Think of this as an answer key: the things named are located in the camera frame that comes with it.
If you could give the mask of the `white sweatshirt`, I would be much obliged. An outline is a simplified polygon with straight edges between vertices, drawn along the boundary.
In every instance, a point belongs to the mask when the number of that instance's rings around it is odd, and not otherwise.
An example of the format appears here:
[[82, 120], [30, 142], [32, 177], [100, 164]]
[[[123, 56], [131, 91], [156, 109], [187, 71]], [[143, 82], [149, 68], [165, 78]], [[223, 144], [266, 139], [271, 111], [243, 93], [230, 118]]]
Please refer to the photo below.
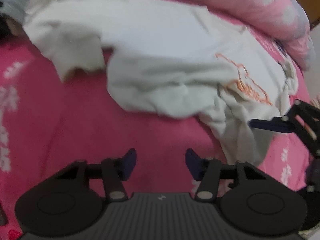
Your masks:
[[29, 0], [24, 31], [62, 81], [107, 70], [124, 110], [175, 119], [198, 115], [227, 162], [260, 165], [272, 132], [251, 128], [290, 108], [298, 78], [245, 25], [206, 7], [166, 0]]

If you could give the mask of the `pink floral quilt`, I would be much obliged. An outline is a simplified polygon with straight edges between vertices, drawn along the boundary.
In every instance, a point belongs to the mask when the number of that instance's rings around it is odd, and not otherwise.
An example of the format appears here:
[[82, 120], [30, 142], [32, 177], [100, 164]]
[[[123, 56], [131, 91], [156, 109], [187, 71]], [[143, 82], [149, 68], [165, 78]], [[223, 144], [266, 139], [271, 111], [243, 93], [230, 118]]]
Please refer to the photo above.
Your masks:
[[192, 0], [225, 11], [278, 40], [301, 70], [315, 59], [310, 22], [296, 0]]

